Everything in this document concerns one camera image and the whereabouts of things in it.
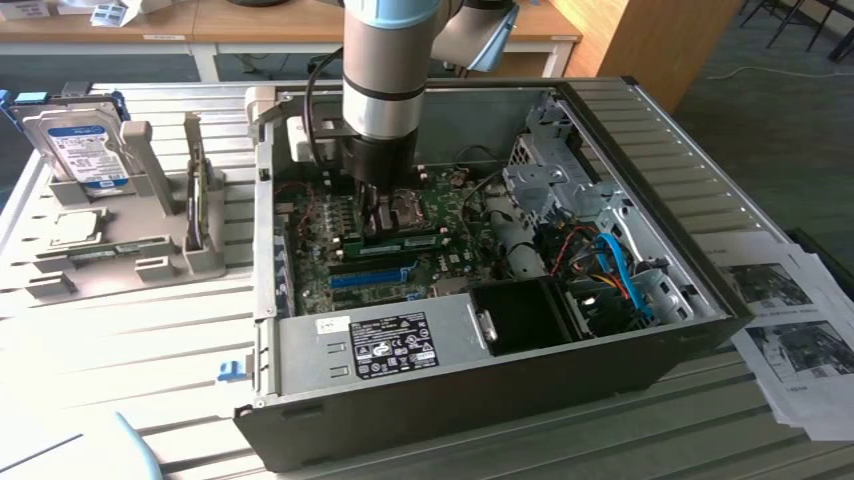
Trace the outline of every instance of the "yellow wire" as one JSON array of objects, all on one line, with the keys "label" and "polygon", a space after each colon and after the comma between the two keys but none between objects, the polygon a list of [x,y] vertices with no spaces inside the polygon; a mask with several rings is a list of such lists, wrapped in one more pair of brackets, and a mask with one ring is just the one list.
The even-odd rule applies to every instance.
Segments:
[{"label": "yellow wire", "polygon": [[616,287],[616,284],[615,284],[611,280],[608,280],[607,278],[604,278],[601,275],[595,275],[595,274],[592,274],[592,275],[589,275],[589,276],[591,276],[592,278],[597,279],[599,281],[601,281],[601,282],[607,283],[607,284],[608,284],[608,285],[611,285],[613,288],[617,288],[617,287]]}]

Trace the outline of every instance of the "table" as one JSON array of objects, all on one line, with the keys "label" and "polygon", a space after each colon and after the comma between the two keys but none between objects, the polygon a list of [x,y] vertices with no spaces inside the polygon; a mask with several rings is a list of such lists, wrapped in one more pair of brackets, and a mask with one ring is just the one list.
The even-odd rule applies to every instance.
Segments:
[{"label": "table", "polygon": [[[725,177],[645,92],[621,79],[571,80],[629,159],[691,233],[783,232]],[[205,150],[228,174],[228,272],[217,280],[86,301],[84,310],[0,321],[2,388],[32,387],[32,402],[82,417],[118,410],[154,451],[170,480],[230,478],[840,478],[854,446],[808,441],[777,425],[737,353],[679,365],[649,389],[507,424],[321,464],[277,477],[264,471],[229,413],[248,382],[214,385],[218,361],[252,345],[252,143],[242,95],[252,83],[97,84],[122,91],[137,120],[153,125],[166,171],[186,161],[181,112],[201,113]],[[603,173],[601,165],[593,167]],[[44,199],[46,167],[30,157],[0,216],[16,226]],[[9,268],[2,262],[1,269]],[[37,368],[45,358],[56,369]],[[50,392],[36,395],[34,392]]]},{"label": "table", "polygon": [[[551,3],[520,2],[507,52],[543,53],[541,75],[563,76],[580,34]],[[329,53],[342,40],[342,10],[316,0],[266,8],[185,0],[122,28],[90,27],[85,15],[0,22],[2,55],[182,54],[202,82],[218,82],[217,54]]]}]

